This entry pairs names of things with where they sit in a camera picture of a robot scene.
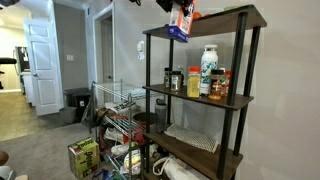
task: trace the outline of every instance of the white wall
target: white wall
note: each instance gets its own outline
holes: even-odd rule
[[[118,30],[117,77],[143,84],[145,61],[137,60],[136,43],[145,38],[141,34],[142,30],[164,25],[169,16],[155,1],[142,1],[142,7],[128,0],[114,2]],[[237,171],[237,179],[319,179],[320,143],[317,138],[320,137],[320,85],[317,82],[320,77],[320,21],[317,8],[320,2],[201,0],[196,10],[207,14],[220,11],[226,6],[242,4],[254,4],[268,22],[268,27],[261,31],[252,89],[255,100],[249,105],[241,148],[244,159]],[[248,32],[240,89],[243,86],[243,67],[248,56],[250,37],[251,32]],[[217,43],[219,62],[229,66],[233,38],[234,34],[224,34],[190,40],[188,44],[176,43],[175,65],[200,63],[201,48],[207,43]],[[168,56],[168,42],[154,38],[151,71],[153,83],[162,81],[162,67],[168,62]],[[186,122],[189,127],[220,141],[223,124],[221,110],[178,100],[174,108],[177,122]],[[185,118],[179,111],[182,109],[192,109],[196,115]]]
[[[0,27],[0,34],[0,57],[14,58],[13,52],[15,46],[26,46],[26,39],[22,29]],[[5,72],[5,74],[0,75],[0,81],[2,82],[2,86],[4,86],[3,90],[21,89],[15,65],[0,65],[0,71]]]

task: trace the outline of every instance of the doorway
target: doorway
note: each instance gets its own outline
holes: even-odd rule
[[[94,43],[96,62],[96,81],[112,83],[115,79],[115,50],[114,50],[114,11],[113,3],[93,17]],[[110,93],[95,92],[98,105],[113,101]]]

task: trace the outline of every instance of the ceiling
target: ceiling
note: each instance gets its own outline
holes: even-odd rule
[[[0,27],[23,29],[23,19],[35,15],[47,15],[51,0],[20,0],[15,5],[4,7],[0,10]],[[93,0],[52,0],[55,3],[69,7],[84,9]]]

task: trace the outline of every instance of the red lid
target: red lid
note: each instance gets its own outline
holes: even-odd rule
[[[231,70],[226,70],[227,75],[231,75]]]
[[[189,66],[189,72],[200,72],[201,67],[200,66]]]

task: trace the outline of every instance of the white bottle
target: white bottle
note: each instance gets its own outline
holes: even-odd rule
[[[211,70],[217,69],[218,65],[217,47],[215,44],[204,46],[204,53],[201,57],[200,95],[209,94]]]

